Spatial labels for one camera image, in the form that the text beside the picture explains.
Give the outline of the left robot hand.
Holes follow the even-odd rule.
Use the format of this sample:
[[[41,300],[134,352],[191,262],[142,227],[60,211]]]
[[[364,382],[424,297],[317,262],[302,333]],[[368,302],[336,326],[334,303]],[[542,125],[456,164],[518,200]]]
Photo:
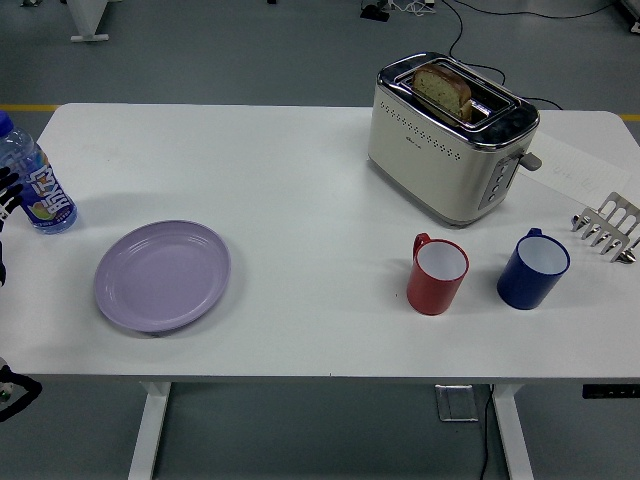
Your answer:
[[[0,230],[9,215],[20,205],[22,201],[21,193],[23,185],[19,182],[17,172],[12,172],[9,167],[1,168],[1,221]]]

